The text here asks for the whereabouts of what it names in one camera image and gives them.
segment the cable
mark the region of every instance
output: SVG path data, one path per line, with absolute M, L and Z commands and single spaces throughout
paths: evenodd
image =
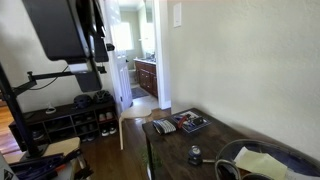
M 31 89 L 31 88 L 30 88 L 30 89 L 28 89 L 28 90 L 36 91 L 36 90 L 40 90 L 40 89 L 46 88 L 46 87 L 48 87 L 50 84 L 52 84 L 54 81 L 56 81 L 58 78 L 59 78 L 59 77 L 54 78 L 54 80 L 52 80 L 52 81 L 49 82 L 47 85 L 44 85 L 44 86 L 42 86 L 42 87 L 40 87 L 40 88 L 35 88 L 35 89 Z

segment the window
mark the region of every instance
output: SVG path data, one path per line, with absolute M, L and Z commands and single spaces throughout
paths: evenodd
M 119 24 L 117 29 L 117 41 L 119 50 L 132 50 L 133 41 L 131 26 L 128 22 L 122 22 Z

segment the black stand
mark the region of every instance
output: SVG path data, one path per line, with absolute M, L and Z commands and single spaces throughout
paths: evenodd
M 38 148 L 36 143 L 34 142 L 29 129 L 24 121 L 23 114 L 21 112 L 20 106 L 17 101 L 17 96 L 13 92 L 11 85 L 8 81 L 8 78 L 2 68 L 0 63 L 0 88 L 3 93 L 4 99 L 7 102 L 7 105 L 11 111 L 11 114 L 17 124 L 19 132 L 23 139 L 26 142 L 28 149 L 28 157 L 35 158 L 40 157 L 45 152 L 44 148 Z

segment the wooden cabinet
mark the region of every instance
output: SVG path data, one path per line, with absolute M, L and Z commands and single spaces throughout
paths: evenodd
M 135 61 L 136 77 L 140 87 L 158 97 L 156 65 Z
M 92 104 L 84 109 L 75 109 L 73 104 L 56 107 L 56 112 L 46 114 L 46 109 L 25 113 L 25 122 L 37 145 L 51 144 L 72 137 L 80 137 L 82 141 L 88 137 L 101 135 L 103 129 L 110 125 L 117 128 L 117 115 L 114 100 L 102 104 Z M 109 113 L 109 118 L 99 118 Z M 25 142 L 13 121 L 9 128 L 21 151 L 26 150 Z

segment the white door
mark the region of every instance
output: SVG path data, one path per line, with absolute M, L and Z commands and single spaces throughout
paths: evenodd
M 117 49 L 117 29 L 121 23 L 119 4 L 117 0 L 100 0 L 101 11 L 104 16 L 106 29 L 106 43 L 112 43 L 115 51 L 109 52 L 109 64 L 115 91 L 115 101 L 118 113 L 129 108 L 132 104 L 132 94 L 129 80 L 129 72 L 126 63 L 126 52 Z

